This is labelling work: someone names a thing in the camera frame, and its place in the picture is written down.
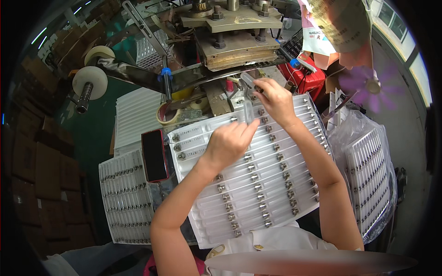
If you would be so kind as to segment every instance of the red container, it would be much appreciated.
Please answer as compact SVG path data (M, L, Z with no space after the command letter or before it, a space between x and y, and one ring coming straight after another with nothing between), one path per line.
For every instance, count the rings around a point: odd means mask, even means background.
M325 74L324 72L315 66L315 62L309 57L306 62L316 68L315 73L311 73L310 75L304 75L305 69L299 70L287 64L278 65L279 71L284 75L287 81L292 81L299 85L299 94L303 94L305 92L309 92L313 101L319 95L322 87L324 86Z

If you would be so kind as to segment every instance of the red phone case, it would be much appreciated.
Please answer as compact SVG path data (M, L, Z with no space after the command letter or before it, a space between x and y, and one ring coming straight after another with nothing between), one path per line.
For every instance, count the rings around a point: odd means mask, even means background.
M163 160L164 160L164 168L166 169L166 178L164 178L164 179L158 179L158 180L155 180L155 181L149 181L149 176L148 176L148 174L147 174L147 167L146 167L146 158L144 158L144 145L143 145L143 142L142 142L142 141L143 141L143 135L145 135L145 134L147 134L147 133L155 132L155 131L159 131L160 134L161 134L161 147L162 147L162 149L163 149ZM143 152L144 171L145 171L145 173L146 173L147 182L155 183L155 182L160 182L160 181L163 181L163 180L168 179L168 178L169 178L169 171L167 170L166 155L165 155L165 153L164 153L163 131L162 131L161 129L155 129L155 130L148 131L148 132L145 132L145 133L141 134L141 150L142 150L142 152Z

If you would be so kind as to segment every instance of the blue clamp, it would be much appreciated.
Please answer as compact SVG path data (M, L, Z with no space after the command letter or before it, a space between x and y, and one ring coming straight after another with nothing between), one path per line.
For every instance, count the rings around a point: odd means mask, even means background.
M294 59L292 59L290 61L290 66L291 67L296 68L298 65L300 65L300 63L299 63L299 61L296 58L294 58Z
M172 71L170 70L170 68L166 67L161 70L161 74L158 75L158 81L161 81L161 78L164 75L170 76L170 79L172 80Z

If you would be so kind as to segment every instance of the plastic bag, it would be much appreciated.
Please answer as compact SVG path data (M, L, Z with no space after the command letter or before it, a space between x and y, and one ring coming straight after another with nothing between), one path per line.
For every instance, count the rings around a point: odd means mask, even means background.
M362 240L367 244L382 232L397 205L396 174L385 127L351 110L328 138L347 183Z

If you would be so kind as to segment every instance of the purple fan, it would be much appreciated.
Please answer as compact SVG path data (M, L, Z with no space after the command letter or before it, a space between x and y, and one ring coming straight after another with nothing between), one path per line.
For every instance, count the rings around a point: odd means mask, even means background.
M375 70L366 66L353 67L348 71L350 76L339 76L339 84L344 90L356 90L352 101L358 105L368 102L368 106L374 113L379 113L381 102L388 109L394 110L396 104L387 95L401 94L402 90L398 86L384 85L384 83L391 79L395 69L391 65L378 77Z

